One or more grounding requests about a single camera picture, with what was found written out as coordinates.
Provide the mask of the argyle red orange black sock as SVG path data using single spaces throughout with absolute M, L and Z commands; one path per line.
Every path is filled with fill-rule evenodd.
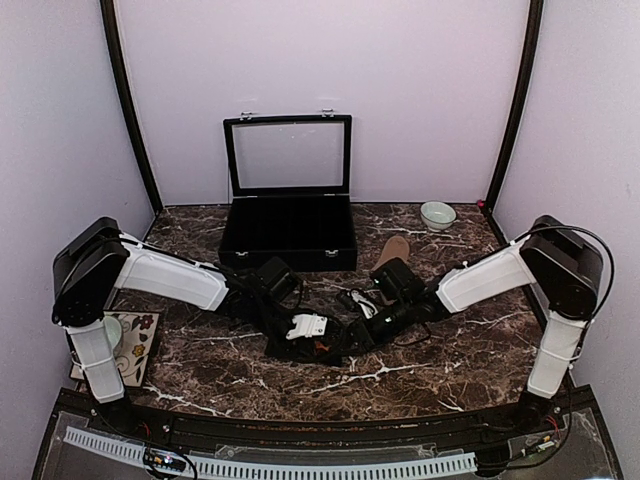
M 328 356 L 333 353 L 332 347 L 323 343 L 320 340 L 314 340 L 312 342 L 312 352 L 316 357 Z

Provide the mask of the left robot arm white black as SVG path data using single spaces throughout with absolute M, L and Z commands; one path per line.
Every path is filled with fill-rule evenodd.
M 297 363 L 337 365 L 346 329 L 310 309 L 288 308 L 300 277 L 280 258 L 257 269 L 200 263 L 145 244 L 101 217 L 53 261 L 52 321 L 62 327 L 101 417 L 120 436 L 141 427 L 140 412 L 125 400 L 125 386 L 108 340 L 104 309 L 115 290 L 136 290 L 237 318 L 268 339 L 267 355 Z

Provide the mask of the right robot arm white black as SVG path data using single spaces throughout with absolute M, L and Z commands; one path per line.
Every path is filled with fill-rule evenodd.
M 578 359 L 614 275 L 614 256 L 603 239 L 543 215 L 496 251 L 429 281 L 399 258 L 387 261 L 370 278 L 390 305 L 354 322 L 349 331 L 358 347 L 372 351 L 414 324 L 438 323 L 513 290 L 537 288 L 547 303 L 544 333 L 524 389 L 528 397 L 510 413 L 511 426 L 530 434 L 547 420 L 546 400 Z

